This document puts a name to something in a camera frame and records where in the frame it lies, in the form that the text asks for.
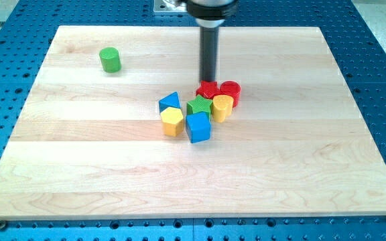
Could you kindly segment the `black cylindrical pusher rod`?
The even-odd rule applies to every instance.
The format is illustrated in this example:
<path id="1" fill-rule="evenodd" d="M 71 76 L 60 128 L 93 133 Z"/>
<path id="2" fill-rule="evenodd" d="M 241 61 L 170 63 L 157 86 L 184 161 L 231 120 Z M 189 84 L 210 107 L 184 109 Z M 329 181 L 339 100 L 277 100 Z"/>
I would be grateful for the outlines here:
<path id="1" fill-rule="evenodd" d="M 199 76 L 206 82 L 216 80 L 218 27 L 200 28 Z"/>

